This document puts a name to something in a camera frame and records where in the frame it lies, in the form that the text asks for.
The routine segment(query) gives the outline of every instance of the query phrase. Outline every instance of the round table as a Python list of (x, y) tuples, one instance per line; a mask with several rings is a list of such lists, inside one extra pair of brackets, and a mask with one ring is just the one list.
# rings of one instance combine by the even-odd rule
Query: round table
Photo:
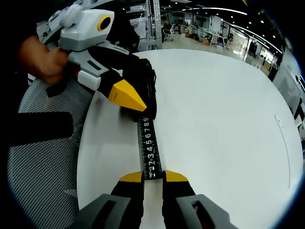
[[(302, 148), (293, 116), (271, 81), (242, 61), (210, 52), (136, 55), (156, 72), (155, 132), (163, 170), (181, 173), (240, 229), (273, 226), (298, 186)], [(137, 124), (96, 92), (77, 168), (80, 209), (141, 170)], [(145, 181), (141, 228), (165, 228), (162, 181)]]

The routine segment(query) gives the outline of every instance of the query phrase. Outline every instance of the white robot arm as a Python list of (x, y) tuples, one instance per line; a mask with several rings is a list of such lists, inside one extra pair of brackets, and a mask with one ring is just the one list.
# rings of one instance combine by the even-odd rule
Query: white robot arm
[(116, 71), (100, 64), (88, 52), (88, 48), (98, 45), (129, 55), (128, 51), (106, 41), (113, 19), (113, 11), (82, 10), (80, 5), (73, 4), (60, 21), (60, 25), (64, 27), (60, 47), (72, 51), (69, 61), (80, 66), (79, 83), (102, 92), (119, 106), (144, 111), (147, 106), (136, 90)]

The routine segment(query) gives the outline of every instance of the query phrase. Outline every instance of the ceiling light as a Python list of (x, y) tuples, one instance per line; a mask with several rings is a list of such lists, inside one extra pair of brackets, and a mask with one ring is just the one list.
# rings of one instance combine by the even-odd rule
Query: ceiling light
[[(232, 26), (238, 27), (238, 28), (240, 28), (240, 29), (246, 30), (245, 28), (240, 27), (240, 26), (238, 26), (238, 25), (232, 25)], [(246, 30), (246, 31), (248, 31), (248, 32), (250, 32), (250, 33), (256, 35), (257, 37), (259, 37), (259, 38), (262, 39), (263, 41), (265, 41), (265, 42), (267, 42), (268, 44), (270, 44), (270, 45), (271, 45), (272, 47), (274, 47), (276, 50), (278, 50), (281, 54), (283, 54), (283, 52), (282, 52), (281, 50), (279, 50), (278, 48), (276, 48), (273, 44), (271, 44), (271, 43), (270, 43), (269, 41), (267, 41), (265, 38), (261, 37), (260, 35), (257, 35), (256, 33), (252, 32), (252, 31), (250, 31), (250, 30)]]
[(218, 7), (203, 7), (203, 9), (206, 10), (226, 10), (226, 11), (231, 11), (231, 12), (235, 12), (235, 13), (241, 13), (243, 15), (247, 15), (244, 12), (238, 11), (238, 10), (231, 10), (231, 9), (226, 9), (226, 8), (218, 8)]

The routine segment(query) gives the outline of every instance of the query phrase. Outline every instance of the gray gripper part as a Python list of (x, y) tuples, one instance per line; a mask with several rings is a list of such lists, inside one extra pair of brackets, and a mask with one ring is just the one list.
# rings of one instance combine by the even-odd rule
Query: gray gripper part
[[(130, 200), (130, 198), (103, 194), (80, 210), (70, 229), (91, 229), (97, 217), (105, 217), (104, 229), (119, 229)], [(110, 204), (111, 207), (100, 214), (106, 204)]]
[(100, 77), (100, 75), (109, 70), (93, 59), (87, 49), (81, 52), (71, 52), (68, 60), (76, 65), (79, 65), (81, 70), (95, 77)]
[(178, 197), (176, 201), (181, 209), (187, 228), (202, 229), (194, 205), (201, 205), (210, 216), (217, 229), (238, 229), (231, 224), (230, 215), (205, 195)]

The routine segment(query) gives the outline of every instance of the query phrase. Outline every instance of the person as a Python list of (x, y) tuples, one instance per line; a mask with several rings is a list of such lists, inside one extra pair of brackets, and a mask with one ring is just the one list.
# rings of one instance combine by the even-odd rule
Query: person
[(178, 20), (175, 20), (174, 26), (177, 28), (176, 30), (178, 31), (178, 33), (181, 34), (181, 25), (178, 24)]
[(167, 17), (166, 16), (162, 16), (161, 20), (163, 22), (163, 29), (164, 30), (170, 30), (172, 25), (168, 22)]
[(193, 23), (193, 26), (195, 26), (195, 27), (196, 27), (196, 29), (198, 29), (198, 25), (197, 25), (197, 23), (196, 23), (196, 22), (194, 22), (194, 23)]

